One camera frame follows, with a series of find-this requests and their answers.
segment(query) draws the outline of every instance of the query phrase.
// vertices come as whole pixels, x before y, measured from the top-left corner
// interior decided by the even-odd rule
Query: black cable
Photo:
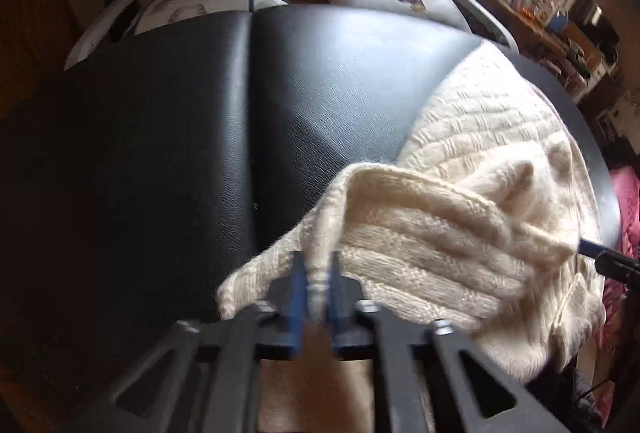
[[[578,395],[578,400],[580,399],[584,399],[588,394],[593,393],[594,391],[596,391],[599,387],[601,387],[604,383],[608,383],[610,381],[610,379],[605,379],[604,381],[600,381],[598,384],[596,384],[595,386],[591,387],[590,389],[588,389],[587,391],[585,391],[583,394]]]

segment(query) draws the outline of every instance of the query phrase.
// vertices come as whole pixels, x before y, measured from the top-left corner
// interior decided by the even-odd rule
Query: black leather seat
[[[220,281],[343,166],[392,162],[480,42],[389,13],[290,6],[99,50],[0,124],[4,313],[56,337],[100,386],[172,321],[214,319]],[[550,74],[504,52],[577,139],[614,245],[618,202],[586,123]]]

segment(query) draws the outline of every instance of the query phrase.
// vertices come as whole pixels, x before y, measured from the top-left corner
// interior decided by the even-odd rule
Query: cream knit sweater
[[[294,229],[229,276],[218,303],[230,318],[264,296],[300,249],[321,316],[330,253],[339,250],[343,274],[367,297],[408,320],[453,321],[527,381],[550,358],[564,366],[603,323],[603,279],[575,254],[580,236],[599,239],[580,151],[549,101],[487,42],[441,84],[395,166],[341,171]],[[312,373],[357,395],[343,414],[360,413],[370,400],[366,375],[317,361]],[[298,376],[305,370],[289,366]],[[301,418],[286,370],[263,370],[271,400],[261,431],[369,430],[368,421]]]

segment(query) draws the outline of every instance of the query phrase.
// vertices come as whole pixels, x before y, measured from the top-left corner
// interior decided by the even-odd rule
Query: black chair armrest
[[[468,10],[478,22],[484,25],[489,32],[498,38],[498,42],[508,46],[514,52],[519,52],[518,45],[511,33],[503,24],[498,22],[488,10],[475,0],[453,0],[464,9]]]

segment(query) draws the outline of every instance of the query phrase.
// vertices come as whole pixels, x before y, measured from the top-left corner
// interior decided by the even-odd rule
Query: bolt head
[[[379,308],[372,300],[361,299],[360,301],[356,301],[356,310],[369,314],[372,312],[378,312]]]
[[[436,336],[446,336],[453,333],[453,327],[449,320],[436,319],[433,322],[433,326],[435,328],[434,334],[436,334]]]
[[[276,309],[273,308],[273,306],[271,306],[271,304],[268,301],[265,301],[264,299],[258,299],[258,301],[255,302],[255,305],[258,307],[258,310],[260,312],[264,312],[264,313],[276,312]]]
[[[190,321],[180,320],[177,322],[186,332],[190,332],[191,334],[199,334],[200,329],[196,325],[196,323],[191,323]]]

